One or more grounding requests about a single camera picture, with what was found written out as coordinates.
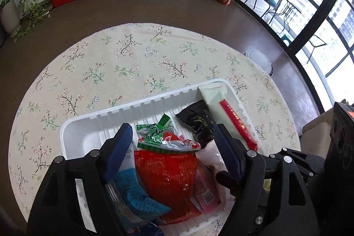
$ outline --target white flower pot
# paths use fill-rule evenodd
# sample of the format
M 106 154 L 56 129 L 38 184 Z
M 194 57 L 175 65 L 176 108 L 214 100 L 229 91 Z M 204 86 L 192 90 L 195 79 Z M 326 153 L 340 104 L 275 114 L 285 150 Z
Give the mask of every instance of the white flower pot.
M 20 28 L 20 18 L 17 13 L 15 1 L 11 0 L 0 11 L 1 23 L 10 36 L 14 36 L 16 29 Z

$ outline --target pothos plant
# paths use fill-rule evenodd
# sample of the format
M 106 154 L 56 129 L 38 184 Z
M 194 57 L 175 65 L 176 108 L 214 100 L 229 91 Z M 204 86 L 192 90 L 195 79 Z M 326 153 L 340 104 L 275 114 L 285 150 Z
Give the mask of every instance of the pothos plant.
M 2 0 L 0 4 L 0 10 L 4 8 L 11 0 Z
M 15 41 L 31 32 L 44 20 L 47 14 L 43 0 L 18 0 L 18 5 L 23 13 L 24 24 L 17 30 Z

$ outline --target floral pattern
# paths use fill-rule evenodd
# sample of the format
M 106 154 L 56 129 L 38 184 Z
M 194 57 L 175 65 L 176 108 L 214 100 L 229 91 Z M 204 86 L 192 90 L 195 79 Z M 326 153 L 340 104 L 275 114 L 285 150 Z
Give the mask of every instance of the floral pattern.
M 60 128 L 68 118 L 214 78 L 231 83 L 266 154 L 284 146 L 300 149 L 293 119 L 277 87 L 244 55 L 179 28 L 153 23 L 112 27 L 56 57 L 17 110 L 8 167 L 25 219 L 45 172 L 61 154 Z M 216 236 L 224 221 L 225 217 L 195 234 Z

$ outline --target potted plant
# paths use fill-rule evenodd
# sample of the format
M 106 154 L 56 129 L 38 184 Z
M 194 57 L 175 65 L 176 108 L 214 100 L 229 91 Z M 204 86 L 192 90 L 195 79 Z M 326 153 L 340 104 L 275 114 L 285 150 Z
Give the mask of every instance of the potted plant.
M 17 30 L 15 41 L 31 32 L 34 27 L 44 20 L 44 16 L 49 13 L 44 8 L 43 0 L 18 0 L 18 5 L 22 10 L 24 23 L 22 28 Z
M 15 0 L 2 0 L 0 4 L 0 19 L 5 31 L 12 37 L 20 28 Z

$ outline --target metal screw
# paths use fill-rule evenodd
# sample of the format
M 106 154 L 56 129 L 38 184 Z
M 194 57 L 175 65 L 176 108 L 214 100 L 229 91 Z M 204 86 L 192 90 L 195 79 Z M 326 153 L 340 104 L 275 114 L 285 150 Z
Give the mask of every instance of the metal screw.
M 96 157 L 100 154 L 100 151 L 98 149 L 94 149 L 90 152 L 90 156 Z
M 292 158 L 290 156 L 284 156 L 283 159 L 286 163 L 291 163 L 291 161 L 292 161 Z
M 63 156 L 57 156 L 57 157 L 54 158 L 54 162 L 55 162 L 55 163 L 60 163 L 60 162 L 63 161 L 63 159 L 64 159 Z
M 263 222 L 263 217 L 262 217 L 262 216 L 258 216 L 258 217 L 256 218 L 256 220 L 255 220 L 255 223 L 256 223 L 257 225 L 262 224 L 262 222 Z
M 256 157 L 257 156 L 257 152 L 254 151 L 254 150 L 249 150 L 249 151 L 247 151 L 247 155 L 249 157 Z

